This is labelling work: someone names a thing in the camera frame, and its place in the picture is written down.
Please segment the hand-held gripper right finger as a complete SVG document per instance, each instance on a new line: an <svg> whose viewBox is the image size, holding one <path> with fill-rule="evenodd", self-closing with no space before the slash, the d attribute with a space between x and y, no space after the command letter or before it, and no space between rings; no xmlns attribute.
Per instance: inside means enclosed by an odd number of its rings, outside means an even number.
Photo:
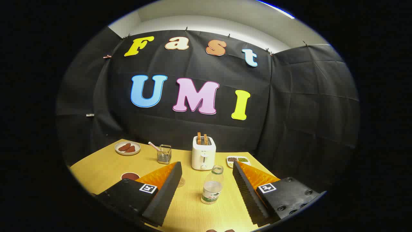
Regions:
<svg viewBox="0 0 412 232"><path fill-rule="evenodd" d="M290 220L326 194L294 177L279 179L239 161L233 164L233 176L252 223L259 227Z"/></svg>

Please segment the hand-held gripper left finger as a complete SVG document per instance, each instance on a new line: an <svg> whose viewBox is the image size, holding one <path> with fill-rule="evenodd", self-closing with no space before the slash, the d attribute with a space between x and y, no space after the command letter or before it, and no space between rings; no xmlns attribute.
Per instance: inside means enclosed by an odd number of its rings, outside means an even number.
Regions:
<svg viewBox="0 0 412 232"><path fill-rule="evenodd" d="M95 198L129 221L162 226L181 176L181 162L173 162L136 180L124 178Z"/></svg>

